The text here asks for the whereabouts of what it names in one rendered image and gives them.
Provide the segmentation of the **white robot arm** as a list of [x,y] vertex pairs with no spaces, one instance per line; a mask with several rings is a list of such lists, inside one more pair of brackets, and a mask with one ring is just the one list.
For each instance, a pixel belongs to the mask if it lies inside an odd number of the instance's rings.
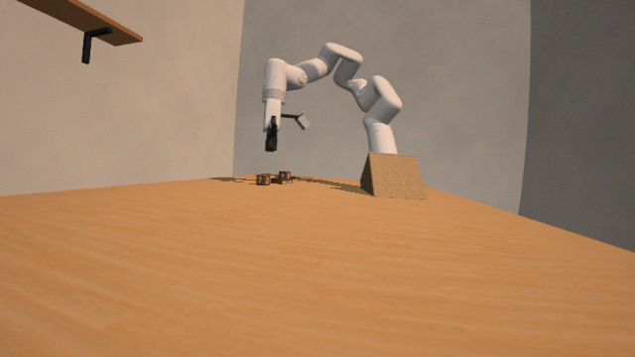
[[351,49],[326,43],[317,58],[296,65],[289,65],[281,59],[268,59],[264,68],[262,99],[286,101],[286,87],[287,91],[298,90],[307,83],[329,75],[339,58],[342,61],[333,75],[333,81],[351,92],[359,108],[366,113],[363,124],[367,131],[369,152],[397,153],[393,132],[388,124],[401,111],[402,102],[390,83],[380,75],[372,76],[368,82],[361,78],[352,79],[363,59]]

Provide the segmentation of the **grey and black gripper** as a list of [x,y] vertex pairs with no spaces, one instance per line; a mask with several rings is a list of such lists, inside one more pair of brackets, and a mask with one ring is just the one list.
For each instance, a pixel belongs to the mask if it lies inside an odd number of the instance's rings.
[[[281,105],[285,105],[285,101],[278,98],[264,98],[262,102],[265,103],[263,133],[268,129],[265,151],[274,152],[277,151],[277,133],[280,128]],[[276,126],[276,120],[278,128]]]

